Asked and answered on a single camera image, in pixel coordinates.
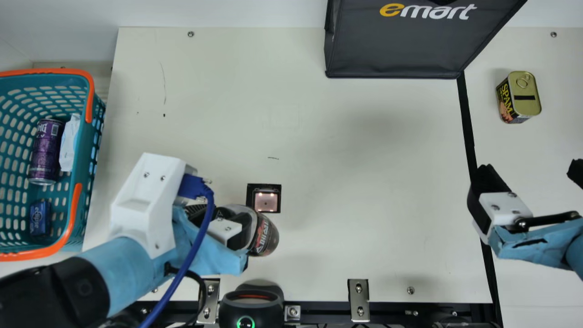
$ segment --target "green indicator light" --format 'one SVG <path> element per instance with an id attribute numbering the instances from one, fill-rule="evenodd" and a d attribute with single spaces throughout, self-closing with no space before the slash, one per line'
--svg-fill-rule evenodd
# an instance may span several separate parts
<path id="1" fill-rule="evenodd" d="M 255 321 L 250 316 L 242 316 L 237 320 L 237 328 L 255 328 Z"/>

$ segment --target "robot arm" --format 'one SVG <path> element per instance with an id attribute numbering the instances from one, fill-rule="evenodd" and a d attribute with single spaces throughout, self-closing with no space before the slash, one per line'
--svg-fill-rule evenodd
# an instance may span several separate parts
<path id="1" fill-rule="evenodd" d="M 583 172 L 581 162 L 573 161 L 569 169 L 575 182 L 577 172 Z M 492 165 L 482 165 L 472 176 L 468 209 L 482 242 L 497 257 L 573 270 L 583 280 L 583 218 L 579 213 L 534 217 Z M 529 230 L 543 225 L 550 226 Z"/>
<path id="2" fill-rule="evenodd" d="M 261 255 L 252 241 L 266 238 L 255 230 L 263 221 L 242 205 L 216 209 L 212 191 L 195 174 L 179 159 L 143 154 L 111 206 L 108 242 L 0 279 L 0 327 L 93 327 L 170 279 L 169 265 L 201 275 L 239 275 L 248 250 Z M 201 196 L 208 204 L 187 217 L 185 198 Z M 212 238 L 203 241 L 207 228 Z M 271 231 L 273 250 L 278 238 L 275 227 Z M 202 247 L 193 263 L 197 245 Z M 180 283 L 180 270 L 161 308 Z M 142 326 L 155 320 L 154 310 Z"/>

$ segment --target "black storage bin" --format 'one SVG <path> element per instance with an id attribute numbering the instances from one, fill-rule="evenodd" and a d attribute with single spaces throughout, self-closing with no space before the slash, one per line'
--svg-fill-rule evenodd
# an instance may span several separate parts
<path id="1" fill-rule="evenodd" d="M 457 78 L 525 2 L 328 0 L 326 75 Z"/>

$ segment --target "black metal frame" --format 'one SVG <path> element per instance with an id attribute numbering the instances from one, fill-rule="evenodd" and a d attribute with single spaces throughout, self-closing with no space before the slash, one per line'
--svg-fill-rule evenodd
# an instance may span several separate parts
<path id="1" fill-rule="evenodd" d="M 463 138 L 465 141 L 466 157 L 470 179 L 477 170 L 476 154 L 474 150 L 472 120 L 469 111 L 468 92 L 465 74 L 457 79 L 459 105 L 462 117 Z M 370 324 L 401 324 L 407 328 L 431 327 L 431 324 L 441 318 L 452 316 L 453 313 L 472 323 L 496 323 L 501 328 L 502 315 L 496 271 L 490 246 L 482 243 L 482 256 L 492 303 L 394 303 L 371 302 Z M 156 301 L 135 302 L 129 309 L 135 313 L 149 313 Z M 351 324 L 350 303 L 346 302 L 286 302 L 286 305 L 300 305 L 302 324 Z M 166 327 L 170 323 L 186 322 L 198 311 L 196 301 L 170 302 L 162 311 L 157 323 Z"/>
<path id="2" fill-rule="evenodd" d="M 133 313 L 149 313 L 156 301 L 135 302 L 128 309 Z M 302 324 L 352 324 L 348 302 L 286 302 L 301 307 Z M 473 323 L 494 321 L 491 303 L 393 303 L 371 302 L 370 322 L 366 324 L 401 324 L 407 328 L 431 327 L 435 321 L 457 316 Z M 188 321 L 198 310 L 196 301 L 172 301 L 162 311 L 156 323 L 161 327 Z"/>

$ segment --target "emart logo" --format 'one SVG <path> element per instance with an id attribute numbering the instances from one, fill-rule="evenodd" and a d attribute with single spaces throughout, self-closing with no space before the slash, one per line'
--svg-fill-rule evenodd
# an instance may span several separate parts
<path id="1" fill-rule="evenodd" d="M 419 12 L 423 12 L 421 14 L 421 18 L 431 18 L 431 19 L 453 19 L 456 17 L 461 20 L 467 20 L 469 18 L 468 12 L 471 10 L 477 9 L 474 4 L 471 4 L 467 7 L 448 7 L 448 6 L 441 6 L 441 7 L 432 7 L 432 6 L 405 6 L 404 4 L 388 4 L 381 8 L 380 12 L 381 15 L 385 17 L 393 17 L 399 15 L 401 17 L 409 17 L 417 18 Z"/>

